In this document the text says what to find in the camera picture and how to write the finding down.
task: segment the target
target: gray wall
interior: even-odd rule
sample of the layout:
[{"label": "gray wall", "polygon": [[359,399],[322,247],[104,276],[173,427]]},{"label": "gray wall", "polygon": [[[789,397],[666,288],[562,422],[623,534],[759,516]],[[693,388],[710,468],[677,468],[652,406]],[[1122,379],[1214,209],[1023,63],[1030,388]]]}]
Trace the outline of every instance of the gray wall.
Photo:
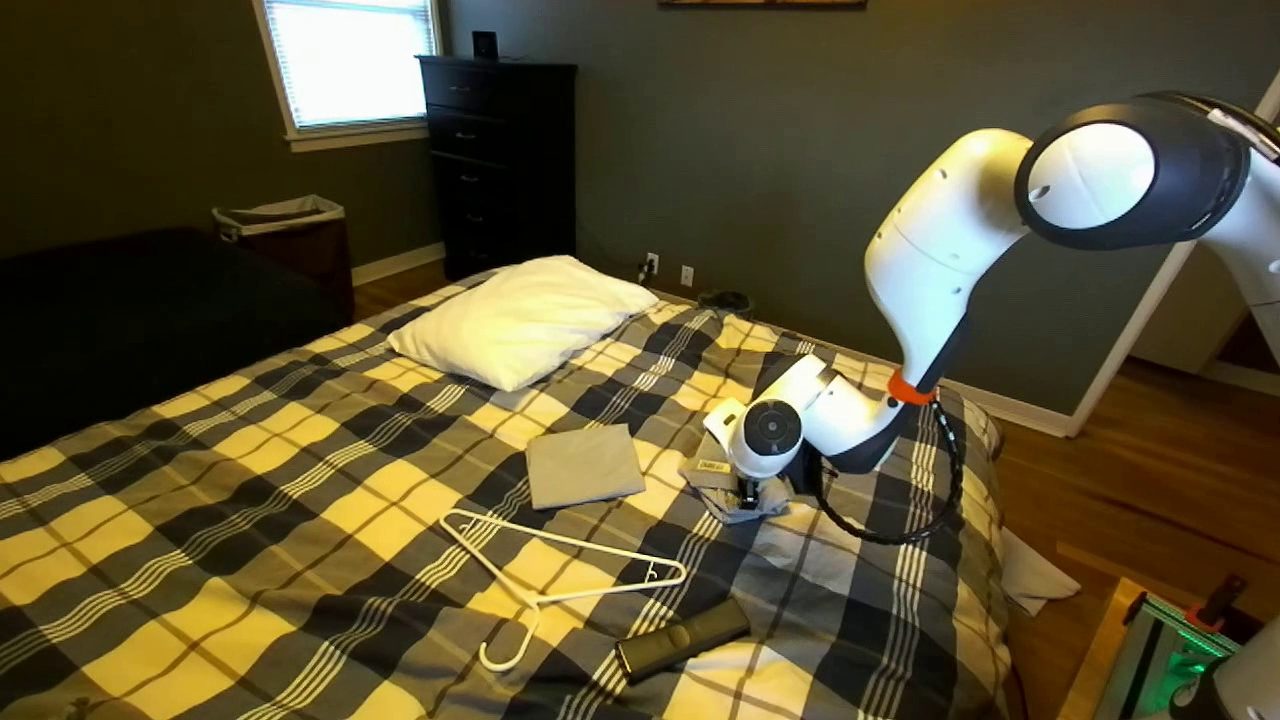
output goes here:
[{"label": "gray wall", "polygon": [[419,140],[287,153],[246,0],[9,0],[0,90],[0,257],[298,191],[357,259],[431,242]]},{"label": "gray wall", "polygon": [[[867,11],[664,11],[657,0],[450,0],[450,50],[581,63],[581,245],[693,259],[759,315],[897,358],[861,252],[961,131],[1036,131],[1146,90],[1250,103],[1276,0],[871,0]],[[953,377],[1073,411],[1165,252],[1023,242],[978,288]]]}]

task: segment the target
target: black cable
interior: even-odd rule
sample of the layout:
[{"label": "black cable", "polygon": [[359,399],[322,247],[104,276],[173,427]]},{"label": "black cable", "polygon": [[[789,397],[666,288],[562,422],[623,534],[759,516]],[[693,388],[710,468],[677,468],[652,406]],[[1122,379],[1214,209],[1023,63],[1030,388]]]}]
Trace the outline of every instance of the black cable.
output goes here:
[{"label": "black cable", "polygon": [[949,494],[944,507],[933,514],[933,519],[918,526],[918,528],[871,534],[871,528],[861,528],[861,526],[845,519],[839,507],[833,507],[833,499],[827,499],[827,480],[814,480],[814,486],[813,486],[814,505],[827,514],[833,526],[839,526],[847,535],[861,535],[861,540],[871,540],[871,546],[916,546],[918,535],[927,535],[933,528],[939,528],[944,519],[953,519],[953,516],[961,514],[961,494],[963,494],[963,439],[961,439],[961,433],[955,433],[955,424],[953,424],[953,415],[944,411],[939,399],[927,406],[927,415],[933,415],[933,424],[936,424],[936,433],[939,433],[939,443],[944,443],[944,451],[949,451],[949,460],[953,460],[953,468],[949,468],[953,494]]}]

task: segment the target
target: mattress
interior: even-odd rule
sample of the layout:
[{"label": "mattress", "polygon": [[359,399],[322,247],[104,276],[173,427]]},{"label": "mattress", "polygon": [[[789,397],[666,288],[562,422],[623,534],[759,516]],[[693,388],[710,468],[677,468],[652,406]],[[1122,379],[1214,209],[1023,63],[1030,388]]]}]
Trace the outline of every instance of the mattress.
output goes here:
[{"label": "mattress", "polygon": [[[387,333],[440,302],[359,321],[231,377],[0,465],[0,713],[145,715],[999,715],[997,424],[955,392],[961,514],[862,546],[807,498],[722,526],[684,465],[722,397],[796,353],[881,388],[881,366],[730,312],[660,302],[522,392],[423,367]],[[526,443],[623,424],[645,494],[526,505]],[[944,507],[949,451],[908,424],[839,494]],[[531,591],[678,585],[526,608]],[[633,680],[619,642],[730,601],[748,632]]]}]

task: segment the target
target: white pillow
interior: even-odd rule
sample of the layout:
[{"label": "white pillow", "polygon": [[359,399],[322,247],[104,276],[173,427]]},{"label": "white pillow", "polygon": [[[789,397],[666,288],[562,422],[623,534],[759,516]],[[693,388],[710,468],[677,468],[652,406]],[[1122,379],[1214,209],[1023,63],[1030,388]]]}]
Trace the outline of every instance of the white pillow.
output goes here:
[{"label": "white pillow", "polygon": [[387,346],[440,372],[517,392],[652,306],[639,283],[571,257],[540,257],[415,315]]}]

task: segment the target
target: gray cloth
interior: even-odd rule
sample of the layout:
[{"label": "gray cloth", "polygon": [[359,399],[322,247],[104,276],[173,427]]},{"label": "gray cloth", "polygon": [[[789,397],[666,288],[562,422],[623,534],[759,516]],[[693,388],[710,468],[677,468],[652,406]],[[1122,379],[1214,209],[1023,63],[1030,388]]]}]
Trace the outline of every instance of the gray cloth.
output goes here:
[{"label": "gray cloth", "polygon": [[645,488],[626,424],[584,424],[526,443],[531,507],[593,505]]}]

